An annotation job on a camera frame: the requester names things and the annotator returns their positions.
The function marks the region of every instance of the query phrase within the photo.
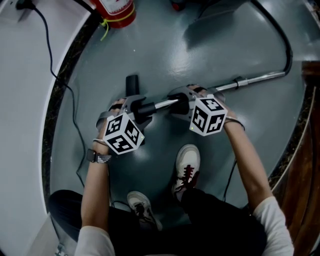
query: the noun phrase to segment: white sneaker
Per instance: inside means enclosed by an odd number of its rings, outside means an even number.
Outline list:
[[[139,218],[140,227],[144,230],[162,230],[161,222],[154,217],[149,199],[138,191],[128,193],[127,200],[130,208]]]
[[[193,144],[184,145],[180,148],[176,160],[176,181],[172,186],[173,197],[177,199],[176,194],[186,189],[196,186],[200,167],[200,152]]]

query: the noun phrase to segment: black and white cube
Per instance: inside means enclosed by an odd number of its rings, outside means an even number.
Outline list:
[[[107,118],[103,140],[118,155],[137,150],[144,138],[127,113]]]
[[[227,113],[213,94],[206,98],[197,98],[194,102],[190,130],[202,136],[219,133],[224,126]]]

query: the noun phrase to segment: black pants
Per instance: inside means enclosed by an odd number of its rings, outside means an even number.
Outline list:
[[[49,211],[64,231],[78,240],[82,195],[70,190],[53,193]],[[183,193],[181,206],[191,224],[163,231],[140,230],[134,213],[109,210],[109,235],[117,255],[261,255],[264,227],[245,211],[199,189]]]

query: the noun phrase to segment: electrical outlet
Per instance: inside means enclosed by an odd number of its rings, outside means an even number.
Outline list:
[[[17,23],[26,10],[17,10],[16,3],[18,0],[2,0],[0,1],[0,20]]]

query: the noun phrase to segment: watch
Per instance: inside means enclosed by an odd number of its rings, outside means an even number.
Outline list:
[[[110,161],[111,155],[99,154],[96,151],[89,148],[86,153],[86,159],[92,163],[106,164]]]

